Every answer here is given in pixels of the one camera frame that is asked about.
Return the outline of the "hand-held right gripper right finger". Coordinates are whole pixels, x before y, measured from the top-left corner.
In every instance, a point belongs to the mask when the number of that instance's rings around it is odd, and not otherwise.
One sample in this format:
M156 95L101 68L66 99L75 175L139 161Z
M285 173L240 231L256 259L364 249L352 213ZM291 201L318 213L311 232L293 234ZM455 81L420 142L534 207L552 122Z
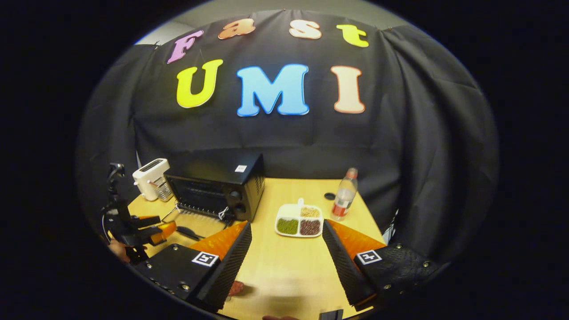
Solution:
M396 304L445 269L401 243L386 245L337 221L325 219L322 237L347 300L358 311Z

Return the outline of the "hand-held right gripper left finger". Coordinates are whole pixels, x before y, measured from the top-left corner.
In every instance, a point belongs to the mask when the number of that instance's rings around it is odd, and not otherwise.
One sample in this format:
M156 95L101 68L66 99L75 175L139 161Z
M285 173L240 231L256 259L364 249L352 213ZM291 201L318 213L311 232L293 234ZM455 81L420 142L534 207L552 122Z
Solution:
M171 244L134 269L166 293L215 313L224 307L252 242L248 221L191 246Z

